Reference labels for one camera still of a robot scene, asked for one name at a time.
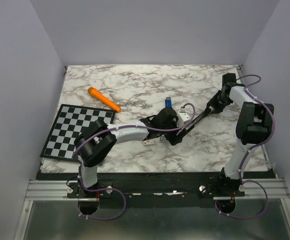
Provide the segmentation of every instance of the blue usb stick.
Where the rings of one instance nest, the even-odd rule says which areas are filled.
[[[165,107],[172,107],[172,101],[171,101],[171,98],[170,97],[167,97],[165,99]]]

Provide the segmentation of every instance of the orange cylinder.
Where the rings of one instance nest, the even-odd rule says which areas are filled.
[[[90,87],[88,89],[88,93],[93,96],[94,98],[97,98],[100,100],[103,104],[106,104],[109,106],[111,109],[115,110],[116,112],[120,112],[121,108],[117,106],[115,103],[113,103],[111,100],[109,100],[107,97],[103,96],[99,91],[97,91],[96,88]]]

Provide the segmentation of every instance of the checkerboard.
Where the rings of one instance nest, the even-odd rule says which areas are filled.
[[[62,104],[40,156],[76,162],[72,159],[74,140],[90,126],[90,123],[102,119],[106,124],[112,124],[114,116],[113,110]]]

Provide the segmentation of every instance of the white marble table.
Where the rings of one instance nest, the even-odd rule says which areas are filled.
[[[222,75],[238,74],[232,65],[83,65],[69,66],[58,107],[71,104],[108,108],[88,94],[98,89],[121,107],[114,123],[131,123],[157,114],[171,97],[178,110],[185,103],[202,112],[206,103],[222,86]],[[235,105],[221,114],[211,115],[198,124],[183,142],[171,146],[155,140],[144,146],[133,141],[114,146],[99,172],[208,172],[220,171],[235,147],[235,128],[239,109]],[[43,159],[42,173],[77,173],[78,163]],[[247,171],[266,171],[264,154],[259,148]]]

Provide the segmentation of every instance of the gray wall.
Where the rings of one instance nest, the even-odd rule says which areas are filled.
[[[267,144],[269,157],[290,190],[290,0],[280,0],[243,66],[263,81],[251,88],[275,105],[277,130]]]
[[[60,59],[242,64],[278,0],[30,0]]]
[[[0,240],[13,239],[64,67],[28,0],[0,0]]]

